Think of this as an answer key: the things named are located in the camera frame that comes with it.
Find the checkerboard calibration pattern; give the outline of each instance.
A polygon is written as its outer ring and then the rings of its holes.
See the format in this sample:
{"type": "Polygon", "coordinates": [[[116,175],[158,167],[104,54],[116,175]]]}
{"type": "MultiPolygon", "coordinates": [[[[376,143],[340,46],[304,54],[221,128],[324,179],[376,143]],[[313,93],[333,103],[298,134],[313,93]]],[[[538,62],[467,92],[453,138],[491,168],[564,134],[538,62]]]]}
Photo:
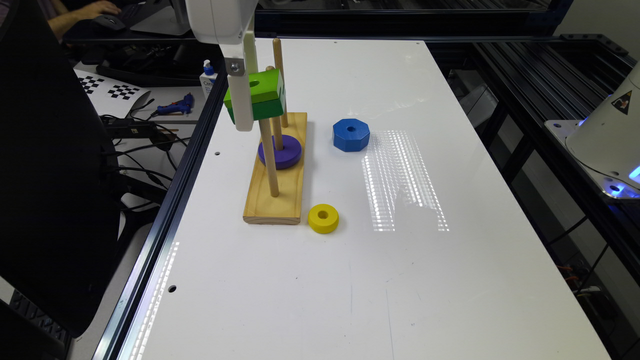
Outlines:
{"type": "Polygon", "coordinates": [[[82,88],[87,94],[93,94],[93,91],[100,86],[100,83],[104,82],[104,79],[94,78],[93,76],[79,77],[78,80],[80,80],[80,84],[82,84],[82,88]]]}
{"type": "Polygon", "coordinates": [[[114,99],[120,98],[123,100],[129,100],[131,99],[131,95],[134,95],[138,91],[140,91],[140,89],[131,87],[129,85],[113,85],[108,93],[111,94],[111,97],[114,99]]]}

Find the yellow ring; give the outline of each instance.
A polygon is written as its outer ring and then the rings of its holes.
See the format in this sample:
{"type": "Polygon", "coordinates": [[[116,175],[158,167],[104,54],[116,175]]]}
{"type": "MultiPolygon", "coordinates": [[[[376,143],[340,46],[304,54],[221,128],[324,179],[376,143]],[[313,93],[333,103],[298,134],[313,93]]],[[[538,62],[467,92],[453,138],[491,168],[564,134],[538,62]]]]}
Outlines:
{"type": "Polygon", "coordinates": [[[328,234],[338,227],[338,210],[327,204],[319,204],[309,210],[309,226],[319,234],[328,234]]]}

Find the person's hand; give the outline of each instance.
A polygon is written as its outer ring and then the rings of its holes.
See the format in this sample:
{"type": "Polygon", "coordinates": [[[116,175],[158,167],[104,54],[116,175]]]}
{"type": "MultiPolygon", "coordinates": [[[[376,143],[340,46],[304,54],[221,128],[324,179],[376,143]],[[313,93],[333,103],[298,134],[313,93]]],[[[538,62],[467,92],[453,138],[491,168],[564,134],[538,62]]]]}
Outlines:
{"type": "Polygon", "coordinates": [[[81,9],[74,11],[78,20],[95,19],[102,14],[118,15],[122,10],[110,1],[96,1],[81,9]]]}

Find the wooden base board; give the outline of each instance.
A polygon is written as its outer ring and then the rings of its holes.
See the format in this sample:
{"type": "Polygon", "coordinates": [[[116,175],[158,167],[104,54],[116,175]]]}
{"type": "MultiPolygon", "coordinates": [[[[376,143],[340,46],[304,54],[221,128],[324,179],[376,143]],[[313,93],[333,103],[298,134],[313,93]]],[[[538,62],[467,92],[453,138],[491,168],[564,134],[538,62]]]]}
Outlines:
{"type": "Polygon", "coordinates": [[[289,126],[282,128],[282,134],[293,136],[300,141],[302,158],[294,166],[277,171],[280,195],[272,197],[269,192],[267,169],[256,154],[243,214],[244,221],[249,224],[296,225],[300,223],[307,113],[288,113],[288,118],[289,126]]]}

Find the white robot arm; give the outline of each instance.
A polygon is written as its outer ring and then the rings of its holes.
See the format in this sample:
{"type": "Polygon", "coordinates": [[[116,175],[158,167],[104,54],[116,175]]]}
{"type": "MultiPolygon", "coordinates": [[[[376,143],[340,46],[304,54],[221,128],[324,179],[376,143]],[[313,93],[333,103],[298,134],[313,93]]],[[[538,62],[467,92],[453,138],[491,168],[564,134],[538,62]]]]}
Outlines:
{"type": "Polygon", "coordinates": [[[640,190],[640,66],[566,139],[585,166],[640,190]]]}
{"type": "Polygon", "coordinates": [[[236,129],[250,131],[253,108],[249,74],[258,71],[253,13],[258,0],[186,0],[198,41],[218,44],[225,58],[236,129]]]}

